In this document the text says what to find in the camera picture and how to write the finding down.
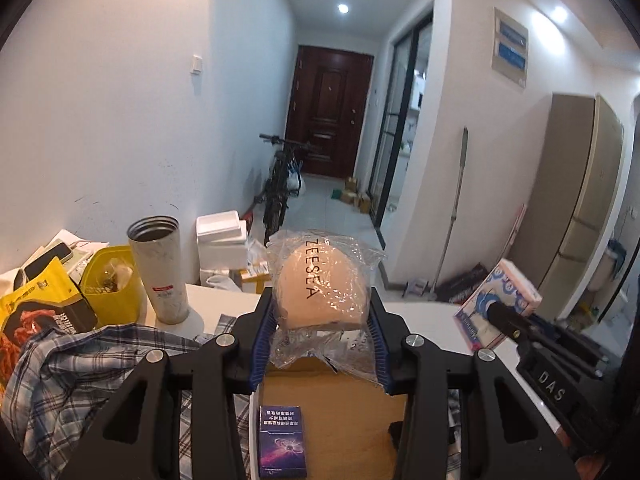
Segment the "electrical panel on wall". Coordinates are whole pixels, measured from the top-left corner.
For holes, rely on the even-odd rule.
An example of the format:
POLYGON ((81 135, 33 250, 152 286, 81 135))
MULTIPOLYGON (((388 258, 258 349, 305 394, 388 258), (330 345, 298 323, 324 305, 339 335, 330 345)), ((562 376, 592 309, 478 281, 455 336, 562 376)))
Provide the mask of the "electrical panel on wall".
POLYGON ((495 8, 491 68, 521 88, 527 81, 528 45, 528 29, 495 8))

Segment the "gold refrigerator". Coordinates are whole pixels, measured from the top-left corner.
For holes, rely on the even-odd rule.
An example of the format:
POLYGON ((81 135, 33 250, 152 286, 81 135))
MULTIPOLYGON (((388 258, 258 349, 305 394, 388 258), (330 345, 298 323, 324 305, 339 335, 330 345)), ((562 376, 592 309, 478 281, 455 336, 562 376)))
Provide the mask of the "gold refrigerator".
POLYGON ((602 234, 622 161, 623 125, 602 96, 555 93, 526 214, 509 259, 557 318, 602 234))

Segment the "beige makeup sponge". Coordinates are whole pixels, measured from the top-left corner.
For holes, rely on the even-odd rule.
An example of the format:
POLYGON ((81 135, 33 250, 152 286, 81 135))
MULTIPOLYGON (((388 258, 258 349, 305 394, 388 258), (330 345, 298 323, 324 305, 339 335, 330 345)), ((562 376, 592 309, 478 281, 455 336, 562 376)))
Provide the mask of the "beige makeup sponge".
POLYGON ((271 364, 316 358, 375 382, 367 320, 382 250, 347 235, 282 230, 270 237, 267 257, 277 322, 271 364))

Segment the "white foam boxes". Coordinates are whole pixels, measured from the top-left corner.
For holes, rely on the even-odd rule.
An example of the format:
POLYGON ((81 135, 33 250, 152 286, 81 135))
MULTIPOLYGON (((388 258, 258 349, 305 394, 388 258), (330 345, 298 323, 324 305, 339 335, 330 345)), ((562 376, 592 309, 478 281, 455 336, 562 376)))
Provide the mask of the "white foam boxes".
POLYGON ((247 267, 247 224, 236 210, 199 216, 195 235, 202 285, 212 276, 229 276, 247 267))

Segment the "black box on floor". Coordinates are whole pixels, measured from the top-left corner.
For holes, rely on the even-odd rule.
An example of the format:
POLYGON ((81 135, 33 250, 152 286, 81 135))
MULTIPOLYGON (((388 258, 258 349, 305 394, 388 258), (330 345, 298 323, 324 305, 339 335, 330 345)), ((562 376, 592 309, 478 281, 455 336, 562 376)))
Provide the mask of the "black box on floor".
POLYGON ((435 289, 436 300, 446 304, 464 304, 488 275, 486 266, 477 263, 474 268, 450 278, 435 289))

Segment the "pink white stick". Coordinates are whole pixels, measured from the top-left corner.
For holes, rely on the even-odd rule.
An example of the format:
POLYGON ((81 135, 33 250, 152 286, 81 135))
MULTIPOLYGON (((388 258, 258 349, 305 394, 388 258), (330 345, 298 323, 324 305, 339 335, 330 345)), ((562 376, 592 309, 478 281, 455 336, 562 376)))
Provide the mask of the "pink white stick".
POLYGON ((524 216, 526 215, 526 210, 527 210, 527 204, 526 203, 521 204, 521 207, 518 210, 518 214, 515 217, 508 240, 506 241, 506 252, 509 252, 510 248, 514 243, 515 237, 518 235, 518 231, 520 230, 524 216))

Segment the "black bicycle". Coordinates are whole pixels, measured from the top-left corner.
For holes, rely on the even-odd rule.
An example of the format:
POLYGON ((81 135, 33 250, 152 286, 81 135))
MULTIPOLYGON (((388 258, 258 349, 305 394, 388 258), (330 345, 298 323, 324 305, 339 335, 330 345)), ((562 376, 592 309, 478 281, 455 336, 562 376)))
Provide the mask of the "black bicycle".
POLYGON ((265 232, 262 244, 267 245, 270 237, 281 229, 288 209, 288 199, 292 197, 288 195, 288 190, 286 189, 288 164, 290 162, 299 162, 296 158, 298 153, 316 154, 319 149, 309 142, 302 143, 286 140, 280 138, 280 136, 267 136, 263 133, 259 135, 259 139, 262 142, 276 146, 278 150, 274 153, 270 173, 262 186, 262 190, 253 198, 246 213, 243 214, 243 218, 247 223, 250 223, 250 220, 254 218, 253 211, 255 207, 258 205, 264 206, 262 225, 265 228, 265 232))

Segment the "black glass sliding door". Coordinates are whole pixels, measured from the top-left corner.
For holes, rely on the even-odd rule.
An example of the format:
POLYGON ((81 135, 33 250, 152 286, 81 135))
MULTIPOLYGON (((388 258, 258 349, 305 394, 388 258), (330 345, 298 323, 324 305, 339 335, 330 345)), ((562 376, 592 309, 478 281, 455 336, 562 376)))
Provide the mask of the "black glass sliding door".
POLYGON ((390 229, 408 170, 426 85, 433 15, 427 14, 393 44, 378 145, 368 186, 375 229, 390 229))

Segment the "cardboard boxes on floor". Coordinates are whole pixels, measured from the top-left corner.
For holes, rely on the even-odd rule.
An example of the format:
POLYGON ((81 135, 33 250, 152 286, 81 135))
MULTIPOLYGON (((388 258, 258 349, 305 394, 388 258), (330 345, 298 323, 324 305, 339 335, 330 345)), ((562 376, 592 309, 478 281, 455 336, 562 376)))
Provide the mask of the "cardboard boxes on floor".
POLYGON ((368 214, 371 211, 371 196, 367 192, 360 191, 359 181, 356 177, 348 177, 342 188, 334 188, 331 192, 331 198, 354 206, 362 214, 368 214))

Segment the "white plastic bag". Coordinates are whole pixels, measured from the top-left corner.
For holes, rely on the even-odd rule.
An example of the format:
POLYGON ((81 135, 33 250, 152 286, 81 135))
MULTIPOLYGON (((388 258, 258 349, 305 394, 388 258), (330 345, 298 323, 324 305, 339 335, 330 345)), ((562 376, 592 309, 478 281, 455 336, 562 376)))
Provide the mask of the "white plastic bag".
POLYGON ((288 164, 286 189, 288 190, 288 195, 292 197, 301 196, 306 192, 306 183, 302 176, 302 165, 299 162, 290 162, 288 164))

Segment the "white wall switch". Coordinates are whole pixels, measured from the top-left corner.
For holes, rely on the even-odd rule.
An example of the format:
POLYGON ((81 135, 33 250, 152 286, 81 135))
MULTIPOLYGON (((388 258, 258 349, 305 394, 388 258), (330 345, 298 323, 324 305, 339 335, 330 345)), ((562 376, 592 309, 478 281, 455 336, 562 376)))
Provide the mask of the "white wall switch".
POLYGON ((199 75, 203 69, 203 59, 199 55, 192 56, 191 73, 199 75))

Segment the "pink blue patterned box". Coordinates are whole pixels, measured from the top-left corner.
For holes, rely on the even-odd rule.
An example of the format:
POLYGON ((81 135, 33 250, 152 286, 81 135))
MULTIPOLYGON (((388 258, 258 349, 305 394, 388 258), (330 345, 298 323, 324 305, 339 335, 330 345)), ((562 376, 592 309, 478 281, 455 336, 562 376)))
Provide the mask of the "pink blue patterned box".
POLYGON ((454 316, 472 351, 493 349, 514 328, 506 322, 514 316, 529 316, 542 296, 531 281, 508 259, 501 259, 454 316))

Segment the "cardboard tray box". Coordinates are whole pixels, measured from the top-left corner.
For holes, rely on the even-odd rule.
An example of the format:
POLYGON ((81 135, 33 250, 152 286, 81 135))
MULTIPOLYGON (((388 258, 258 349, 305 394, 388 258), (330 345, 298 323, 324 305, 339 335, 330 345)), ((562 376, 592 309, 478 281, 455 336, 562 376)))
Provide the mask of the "cardboard tray box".
POLYGON ((250 476, 259 477, 259 408, 284 405, 302 411, 309 479, 390 479, 397 452, 388 427, 404 419, 406 402, 316 358, 287 368, 269 365, 250 396, 250 476))

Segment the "yellow snack bag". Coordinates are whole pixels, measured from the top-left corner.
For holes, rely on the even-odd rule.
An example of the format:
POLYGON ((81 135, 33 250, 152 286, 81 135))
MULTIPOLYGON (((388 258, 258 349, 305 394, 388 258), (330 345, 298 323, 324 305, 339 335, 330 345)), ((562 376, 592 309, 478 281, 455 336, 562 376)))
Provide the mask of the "yellow snack bag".
POLYGON ((56 328, 66 334, 94 330, 96 314, 75 282, 54 258, 35 278, 1 297, 1 394, 33 336, 56 328))

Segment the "dark blue purple box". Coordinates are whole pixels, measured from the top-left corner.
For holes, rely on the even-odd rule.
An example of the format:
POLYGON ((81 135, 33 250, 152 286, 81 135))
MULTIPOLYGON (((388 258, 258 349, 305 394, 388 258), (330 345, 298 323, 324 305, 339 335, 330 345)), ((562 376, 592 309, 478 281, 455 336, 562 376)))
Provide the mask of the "dark blue purple box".
POLYGON ((262 479, 306 479, 304 422, 299 406, 262 405, 258 418, 262 479))

